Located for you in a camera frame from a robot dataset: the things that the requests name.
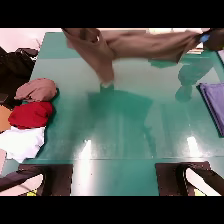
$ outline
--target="red cloth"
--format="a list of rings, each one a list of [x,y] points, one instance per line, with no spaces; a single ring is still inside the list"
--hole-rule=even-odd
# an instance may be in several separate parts
[[[46,126],[52,113],[50,102],[32,102],[15,107],[8,120],[18,129],[40,128]]]

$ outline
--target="black fabric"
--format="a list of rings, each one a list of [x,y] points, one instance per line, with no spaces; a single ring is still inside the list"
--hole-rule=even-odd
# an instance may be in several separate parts
[[[9,109],[22,102],[14,100],[16,90],[29,82],[35,62],[25,53],[10,52],[0,57],[0,93],[8,94],[4,106]]]

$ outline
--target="white cloth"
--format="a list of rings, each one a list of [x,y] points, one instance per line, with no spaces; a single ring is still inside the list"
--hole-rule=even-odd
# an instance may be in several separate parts
[[[45,127],[20,130],[11,127],[0,134],[0,149],[7,152],[7,159],[22,163],[26,158],[35,158],[44,144]]]

